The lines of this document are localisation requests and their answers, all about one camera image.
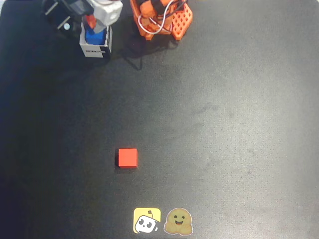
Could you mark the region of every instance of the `sticker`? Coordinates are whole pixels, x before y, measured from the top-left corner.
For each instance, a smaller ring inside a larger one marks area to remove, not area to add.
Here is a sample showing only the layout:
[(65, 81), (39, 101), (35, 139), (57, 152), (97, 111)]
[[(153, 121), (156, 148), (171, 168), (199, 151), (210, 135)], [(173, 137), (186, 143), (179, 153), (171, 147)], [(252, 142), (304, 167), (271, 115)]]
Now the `sticker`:
[(133, 217), (133, 231), (135, 233), (157, 232), (161, 212), (158, 208), (135, 208)]
[(164, 231), (168, 234), (188, 236), (193, 233), (191, 214), (184, 208), (171, 210), (166, 218)]

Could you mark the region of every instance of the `wire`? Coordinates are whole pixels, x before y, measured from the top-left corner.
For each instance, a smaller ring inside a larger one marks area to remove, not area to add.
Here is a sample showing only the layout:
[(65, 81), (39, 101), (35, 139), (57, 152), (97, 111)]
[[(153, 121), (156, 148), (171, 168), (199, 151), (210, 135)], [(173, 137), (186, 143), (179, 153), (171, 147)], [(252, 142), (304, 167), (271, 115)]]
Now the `wire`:
[(182, 6), (185, 5), (185, 3), (188, 3), (188, 0), (183, 1), (183, 3), (182, 3), (181, 5), (179, 5), (173, 12), (167, 14), (166, 17), (170, 17), (170, 16), (172, 16), (173, 14), (175, 14), (178, 10), (180, 10), (180, 9), (182, 8)]
[[(157, 21), (155, 21), (153, 18), (151, 18), (151, 17), (150, 17), (150, 21), (160, 27), (160, 24)], [(170, 24), (170, 30), (167, 30), (165, 27), (163, 27), (163, 30), (166, 31), (166, 32), (171, 32), (172, 28), (173, 28), (173, 25), (171, 23)]]
[(143, 27), (143, 25), (142, 25), (142, 23), (141, 23), (142, 14), (141, 14), (141, 15), (139, 16), (139, 18), (138, 18), (138, 23), (139, 23), (141, 29), (143, 29), (143, 30), (144, 30), (145, 32), (147, 32), (148, 34), (152, 34), (152, 35), (158, 34), (160, 31), (162, 31), (162, 29), (163, 29), (163, 27), (164, 27), (164, 25), (165, 25), (165, 19), (166, 19), (167, 10), (169, 9), (169, 6), (170, 6), (173, 2), (174, 2), (174, 0), (170, 0), (170, 2), (168, 3), (168, 5), (166, 6), (165, 12), (164, 12), (164, 16), (163, 16), (163, 21), (162, 21), (162, 23), (161, 23), (160, 28), (159, 28), (156, 32), (148, 31), (148, 30), (146, 30), (146, 29)]

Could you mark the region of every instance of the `red block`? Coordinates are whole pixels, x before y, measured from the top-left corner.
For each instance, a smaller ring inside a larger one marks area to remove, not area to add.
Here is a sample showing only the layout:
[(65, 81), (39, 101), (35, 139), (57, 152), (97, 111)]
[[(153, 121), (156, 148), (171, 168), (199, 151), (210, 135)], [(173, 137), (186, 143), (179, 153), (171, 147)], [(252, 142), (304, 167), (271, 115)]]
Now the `red block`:
[(136, 148), (119, 149), (119, 167), (120, 168), (137, 168), (138, 167), (138, 150)]

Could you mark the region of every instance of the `hugging face emoji sticker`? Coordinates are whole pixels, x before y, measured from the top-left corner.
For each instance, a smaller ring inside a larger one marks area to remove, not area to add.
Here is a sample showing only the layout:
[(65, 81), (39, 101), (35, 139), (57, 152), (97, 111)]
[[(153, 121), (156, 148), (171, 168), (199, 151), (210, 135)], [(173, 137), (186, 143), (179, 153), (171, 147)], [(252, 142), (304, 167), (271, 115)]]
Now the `hugging face emoji sticker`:
[(171, 210), (166, 218), (164, 231), (168, 234), (180, 234), (188, 236), (193, 232), (192, 218), (188, 210), (175, 208)]

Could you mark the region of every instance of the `black mat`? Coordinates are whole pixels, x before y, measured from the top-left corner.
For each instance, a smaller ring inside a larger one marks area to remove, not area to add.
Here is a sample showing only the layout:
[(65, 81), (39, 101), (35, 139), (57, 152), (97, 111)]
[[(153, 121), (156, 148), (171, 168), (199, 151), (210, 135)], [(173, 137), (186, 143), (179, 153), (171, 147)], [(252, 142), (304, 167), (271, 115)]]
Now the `black mat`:
[[(136, 207), (186, 208), (190, 239), (318, 238), (319, 3), (192, 0), (178, 45), (124, 5), (107, 62), (39, 2), (4, 4), (3, 238), (139, 238)], [(122, 147), (138, 170), (114, 168)]]

